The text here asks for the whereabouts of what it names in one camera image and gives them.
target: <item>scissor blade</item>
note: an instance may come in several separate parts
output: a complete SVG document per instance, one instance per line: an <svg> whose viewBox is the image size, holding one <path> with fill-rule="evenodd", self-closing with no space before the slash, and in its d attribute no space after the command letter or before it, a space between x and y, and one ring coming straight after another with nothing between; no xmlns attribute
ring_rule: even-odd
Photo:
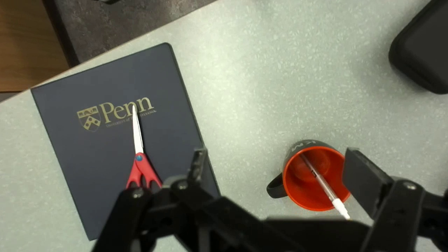
<svg viewBox="0 0 448 252"><path fill-rule="evenodd" d="M134 149L137 152L142 152L142 137L141 137L141 127L138 120L138 113L135 106L131 106L131 131L134 135Z"/></svg>

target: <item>red scissors handle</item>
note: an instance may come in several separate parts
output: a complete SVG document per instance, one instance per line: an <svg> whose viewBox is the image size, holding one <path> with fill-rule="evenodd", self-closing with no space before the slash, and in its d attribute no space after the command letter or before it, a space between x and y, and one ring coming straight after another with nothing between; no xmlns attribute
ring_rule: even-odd
<svg viewBox="0 0 448 252"><path fill-rule="evenodd" d="M125 187L130 187L131 184L135 184L138 187L144 186L141 184L141 176L146 183L145 187L151 187L151 182L155 182L158 187L162 187L162 183L148 158L142 152L137 152L130 169Z"/></svg>

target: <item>black object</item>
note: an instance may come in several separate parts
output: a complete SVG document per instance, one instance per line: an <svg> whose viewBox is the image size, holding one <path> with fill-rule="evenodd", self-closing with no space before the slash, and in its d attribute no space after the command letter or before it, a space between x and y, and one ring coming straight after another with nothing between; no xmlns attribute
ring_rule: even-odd
<svg viewBox="0 0 448 252"><path fill-rule="evenodd" d="M32 95L89 239L97 238L130 173L131 105L160 180L186 175L194 148L204 145L167 43L36 86ZM218 196L208 161L202 169L200 184Z"/></svg>
<svg viewBox="0 0 448 252"><path fill-rule="evenodd" d="M397 35L390 63L422 88L448 92L448 1L429 1Z"/></svg>
<svg viewBox="0 0 448 252"><path fill-rule="evenodd" d="M361 205L373 212L372 226L337 219L260 221L225 197L211 197L190 179L200 173L200 156L194 154L188 179L169 189L155 194L145 189L121 191L93 250L152 250L156 238L165 235L198 252L412 252L417 235L448 249L446 194L433 196L407 179L391 180L356 149L345 152L344 180ZM369 187L354 177L376 184L375 193L358 193ZM369 200L375 211L363 205Z"/></svg>

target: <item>gray table surface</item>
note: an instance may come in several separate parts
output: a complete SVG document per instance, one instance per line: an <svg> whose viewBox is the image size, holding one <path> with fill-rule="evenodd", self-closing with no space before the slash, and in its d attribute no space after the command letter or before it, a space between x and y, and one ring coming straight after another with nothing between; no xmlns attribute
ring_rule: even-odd
<svg viewBox="0 0 448 252"><path fill-rule="evenodd" d="M387 49L426 0L221 0L58 77L160 42L173 46L221 191L254 215L330 217L264 187L286 148L359 147L386 172L442 193L448 98L397 75ZM29 91L0 105L0 250L88 250ZM355 219L368 218L355 200ZM162 239L159 250L179 250ZM418 240L418 250L433 250Z"/></svg>

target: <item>red cup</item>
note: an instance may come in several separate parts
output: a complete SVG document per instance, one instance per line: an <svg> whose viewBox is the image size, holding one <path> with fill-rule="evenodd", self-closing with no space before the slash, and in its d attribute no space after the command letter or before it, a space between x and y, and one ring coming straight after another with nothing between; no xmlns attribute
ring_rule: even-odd
<svg viewBox="0 0 448 252"><path fill-rule="evenodd" d="M344 155L317 140L302 140L291 147L282 172L267 184L267 193L271 197L288 196L295 204L310 211L333 208L300 155L307 158L341 201L348 198L349 191L341 183Z"/></svg>

